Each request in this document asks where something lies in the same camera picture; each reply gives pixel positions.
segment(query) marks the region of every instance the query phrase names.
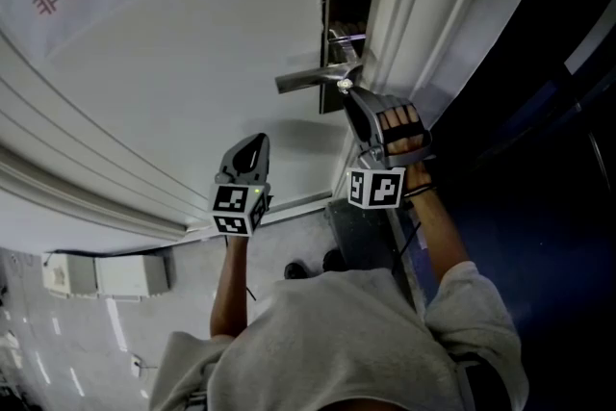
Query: gray shirt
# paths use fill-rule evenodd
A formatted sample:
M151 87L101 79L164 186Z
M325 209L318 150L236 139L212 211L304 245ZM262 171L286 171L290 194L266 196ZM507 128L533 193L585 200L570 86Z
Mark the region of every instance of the gray shirt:
M328 272L273 285L237 338L171 334L150 409L180 411L207 390L210 411L317 411L371 398L407 410L462 410L450 355L472 352L502 379L513 410L528 393L520 339L472 262L443 278L422 321L386 270Z

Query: black shoe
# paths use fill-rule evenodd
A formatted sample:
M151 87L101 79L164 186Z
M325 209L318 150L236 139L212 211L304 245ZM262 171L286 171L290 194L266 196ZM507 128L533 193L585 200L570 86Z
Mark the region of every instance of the black shoe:
M287 264L285 268L285 279L307 279L308 272L306 269L297 262L291 262Z
M323 257L323 272L330 272L334 270L336 272L344 272L348 270L347 263L343 257L343 252L338 248L329 250Z

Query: door lever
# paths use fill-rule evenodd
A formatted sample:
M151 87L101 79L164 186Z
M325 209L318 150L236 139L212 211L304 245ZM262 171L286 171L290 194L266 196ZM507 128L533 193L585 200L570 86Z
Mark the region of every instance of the door lever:
M323 0L321 67L275 78L280 94L321 87L321 113L342 109L338 90L345 92L358 80L363 63L366 25L372 0Z

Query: doorframe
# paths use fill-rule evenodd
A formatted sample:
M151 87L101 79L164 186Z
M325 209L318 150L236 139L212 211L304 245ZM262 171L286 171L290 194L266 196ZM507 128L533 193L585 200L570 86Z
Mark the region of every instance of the doorframe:
M186 227L90 193L0 146L0 190L69 217L130 233L177 241Z
M378 0L362 84L411 99L430 128L464 88L520 1ZM425 25L422 19L440 21ZM347 195L346 169L356 153L348 130L332 180L334 198Z

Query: tiled floor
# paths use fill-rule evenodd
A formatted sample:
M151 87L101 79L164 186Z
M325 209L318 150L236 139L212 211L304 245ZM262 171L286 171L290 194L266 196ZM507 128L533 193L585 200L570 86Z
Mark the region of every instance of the tiled floor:
M264 226L248 247L248 287L259 300L282 278L286 264L301 259L316 273L323 254L333 247L335 241L323 212ZM143 395L149 395L156 370L144 370L140 378L131 375L131 353L142 358L145 366L156 367L169 332L184 330L196 337L209 336L209 315L224 249L222 238L175 247L168 262L169 293L141 303L116 304L127 352L118 345L106 300L55 298L42 287L40 258L0 250L9 286L3 309L11 318L8 321L0 309L0 334L11 330L23 358L23 368L13 367L12 371L45 411L146 409ZM249 318L257 311L258 302L249 298ZM14 365L8 349L0 347L0 353L3 368L7 362Z

